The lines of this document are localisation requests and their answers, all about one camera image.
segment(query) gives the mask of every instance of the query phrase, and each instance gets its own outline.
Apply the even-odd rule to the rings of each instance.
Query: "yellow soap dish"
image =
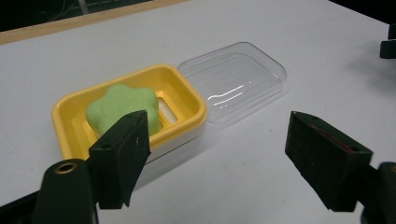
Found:
[[[207,113],[205,101],[176,68],[158,64],[66,95],[53,107],[52,120],[64,159],[88,159],[88,149],[97,136],[86,120],[87,106],[101,98],[109,86],[120,83],[150,88],[159,99],[162,128],[149,139],[148,162],[201,133]]]

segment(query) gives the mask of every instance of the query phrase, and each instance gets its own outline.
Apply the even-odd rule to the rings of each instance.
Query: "white tabletop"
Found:
[[[247,41],[288,72],[279,100],[147,165],[132,205],[101,223],[360,223],[328,211],[285,155],[291,110],[316,115],[396,161],[396,61],[388,25],[326,0],[191,0],[0,46],[0,204],[62,159],[50,111],[66,94],[155,63],[178,66]]]

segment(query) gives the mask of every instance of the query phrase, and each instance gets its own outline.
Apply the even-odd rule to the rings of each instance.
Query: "black clamp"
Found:
[[[122,117],[89,149],[84,161],[53,164],[41,189],[0,207],[0,223],[98,223],[101,209],[129,206],[131,194],[149,157],[146,111]]]
[[[396,223],[396,163],[370,166],[373,152],[315,116],[291,112],[286,154],[328,209],[353,212],[361,223]]]
[[[396,24],[389,26],[388,40],[381,42],[379,57],[383,59],[396,59]]]

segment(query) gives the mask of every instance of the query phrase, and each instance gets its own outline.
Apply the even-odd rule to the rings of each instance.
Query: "plastic container lid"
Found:
[[[234,123],[281,96],[285,68],[247,42],[182,63],[178,70],[206,100],[207,121]]]

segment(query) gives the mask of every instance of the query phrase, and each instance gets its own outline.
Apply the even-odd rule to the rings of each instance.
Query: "flower-shaped soap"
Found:
[[[122,116],[137,110],[148,112],[150,135],[161,129],[158,99],[154,91],[149,88],[131,88],[124,84],[111,86],[105,96],[88,105],[86,117],[91,128],[102,135]]]

